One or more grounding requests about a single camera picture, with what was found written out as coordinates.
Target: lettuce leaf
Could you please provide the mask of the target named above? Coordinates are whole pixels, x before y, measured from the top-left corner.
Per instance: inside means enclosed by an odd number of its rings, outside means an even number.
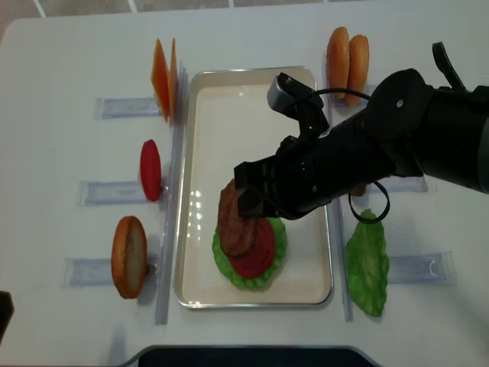
[[[228,256],[221,250],[221,239],[217,227],[215,228],[214,239],[212,240],[212,252],[214,260],[222,275],[237,288],[247,288],[250,290],[258,290],[263,288],[270,280],[272,275],[282,264],[283,258],[287,250],[287,233],[285,225],[280,218],[267,218],[268,222],[274,229],[275,234],[275,259],[272,265],[259,277],[246,279],[239,275],[229,262]]]
[[[370,209],[361,216],[375,218]],[[380,317],[387,299],[389,257],[382,223],[359,222],[345,247],[348,292],[366,314]]]

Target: robotic arm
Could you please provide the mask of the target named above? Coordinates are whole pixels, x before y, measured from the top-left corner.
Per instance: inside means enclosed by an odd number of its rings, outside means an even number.
[[[442,43],[433,56],[452,88],[433,89],[414,69],[386,78],[368,105],[329,129],[319,94],[282,73],[269,106],[296,119],[298,138],[285,138],[274,156],[235,168],[241,216],[299,219],[318,206],[391,175],[429,176],[489,193],[489,86],[469,92]],[[362,222],[369,222],[354,215]]]

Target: white tray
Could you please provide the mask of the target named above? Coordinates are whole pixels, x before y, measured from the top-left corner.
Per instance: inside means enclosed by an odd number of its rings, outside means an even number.
[[[313,75],[302,67],[208,72],[192,81],[174,279],[176,297],[185,307],[320,304],[331,292],[323,208],[283,221],[287,256],[263,291],[237,289],[214,262],[219,195],[234,177],[234,167],[275,154],[286,136],[299,134],[297,121],[267,104],[270,84],[281,72],[316,88]]]

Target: tomato slice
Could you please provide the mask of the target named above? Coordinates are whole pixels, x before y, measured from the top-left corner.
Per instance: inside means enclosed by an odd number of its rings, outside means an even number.
[[[252,279],[262,275],[275,259],[275,234],[272,225],[265,219],[258,222],[257,243],[250,252],[239,258],[229,257],[234,270],[243,278]]]
[[[161,46],[160,39],[157,39],[153,55],[151,83],[153,84],[154,92],[156,93],[156,97],[160,103],[165,121],[168,121],[168,115],[170,114],[170,96],[168,91],[169,73],[167,59],[165,59],[165,53],[163,52],[163,46]]]
[[[351,192],[351,195],[353,196],[364,196],[364,194],[367,192],[367,185],[364,185],[362,187],[357,187]]]
[[[161,162],[160,153],[153,140],[148,140],[143,144],[140,170],[144,195],[150,201],[157,201],[162,191]]]

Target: bun slice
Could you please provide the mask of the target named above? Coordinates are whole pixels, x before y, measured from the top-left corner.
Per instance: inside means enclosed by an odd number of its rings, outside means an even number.
[[[348,31],[345,27],[336,28],[329,38],[326,50],[326,74],[328,88],[346,88],[350,68],[350,49]],[[344,98],[344,93],[335,93],[336,98]]]
[[[348,89],[363,92],[367,83],[368,61],[370,51],[368,50],[368,39],[365,36],[354,36],[350,41],[350,73],[348,75]],[[349,106],[356,106],[360,97],[347,94],[345,101]]]
[[[136,298],[146,275],[147,243],[144,228],[135,216],[117,225],[112,245],[112,279],[122,298]]]

